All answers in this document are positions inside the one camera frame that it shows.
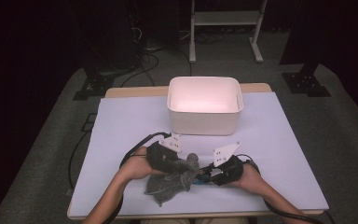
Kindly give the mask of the black stand base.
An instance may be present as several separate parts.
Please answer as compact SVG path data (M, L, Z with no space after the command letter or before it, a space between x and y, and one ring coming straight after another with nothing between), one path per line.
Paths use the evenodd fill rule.
M330 97L327 88L322 86L314 75L317 67L317 63L305 63L298 72L283 73L282 77L290 92L306 94L309 97Z
M74 101L85 101L89 97L105 96L115 81L114 76L105 76L94 70L86 69L85 73L86 80L81 89L75 93Z

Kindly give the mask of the white metal stand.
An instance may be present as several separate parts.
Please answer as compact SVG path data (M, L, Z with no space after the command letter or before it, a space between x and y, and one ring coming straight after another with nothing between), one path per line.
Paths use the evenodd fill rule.
M198 12L195 10L195 0L191 0L190 17L190 40L189 40L189 61L196 61L195 31L199 26L238 26L253 25L254 34L249 38L249 42L258 63L264 62L262 54L257 45L261 25L264 19L268 0L262 0L258 10L251 11L206 11Z

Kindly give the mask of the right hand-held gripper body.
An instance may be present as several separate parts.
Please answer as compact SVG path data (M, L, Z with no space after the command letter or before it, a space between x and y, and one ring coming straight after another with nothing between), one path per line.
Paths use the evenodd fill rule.
M234 155L234 152L240 147L240 143L234 143L227 146L216 148L213 151L213 168L220 171L213 175L211 181L222 186L227 183L238 180L242 175L242 161Z

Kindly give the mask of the person's left hand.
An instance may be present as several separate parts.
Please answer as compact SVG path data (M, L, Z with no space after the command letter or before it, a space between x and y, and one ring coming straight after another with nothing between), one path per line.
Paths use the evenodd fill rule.
M150 166L146 156L146 147L138 148L121 166L120 175L128 181L142 179L149 175L163 175L163 172Z

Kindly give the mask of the grey cloth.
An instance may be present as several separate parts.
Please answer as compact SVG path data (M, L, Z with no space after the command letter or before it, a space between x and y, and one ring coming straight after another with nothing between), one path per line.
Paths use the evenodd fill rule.
M154 201L162 206L181 192L188 192L200 168L199 157L195 153L187 155L182 164L192 166L194 172L184 172L183 174L164 174L149 176L145 194L153 197Z

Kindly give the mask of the white plastic bin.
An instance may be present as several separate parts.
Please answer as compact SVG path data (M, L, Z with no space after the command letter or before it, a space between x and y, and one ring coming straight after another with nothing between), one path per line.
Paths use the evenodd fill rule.
M167 107L175 133L230 135L243 110L240 83L232 77L175 77Z

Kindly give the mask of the blue toy car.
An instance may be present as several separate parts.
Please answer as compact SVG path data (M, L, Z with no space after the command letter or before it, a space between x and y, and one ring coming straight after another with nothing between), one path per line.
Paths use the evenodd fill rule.
M210 182L210 175L196 175L193 184L194 185L204 185Z

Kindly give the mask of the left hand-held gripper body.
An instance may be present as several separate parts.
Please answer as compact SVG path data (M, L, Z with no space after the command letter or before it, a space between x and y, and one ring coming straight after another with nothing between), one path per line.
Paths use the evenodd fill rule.
M150 166L166 174L174 174L173 166L182 163L178 154L182 152L181 135L175 134L158 140L146 148Z

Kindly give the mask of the person's right hand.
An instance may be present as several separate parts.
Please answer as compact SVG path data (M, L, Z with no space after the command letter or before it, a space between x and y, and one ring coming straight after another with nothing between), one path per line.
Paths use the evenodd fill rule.
M244 189L248 192L260 194L267 186L266 181L251 164L245 163L242 168L243 172L240 179L230 182L229 185Z

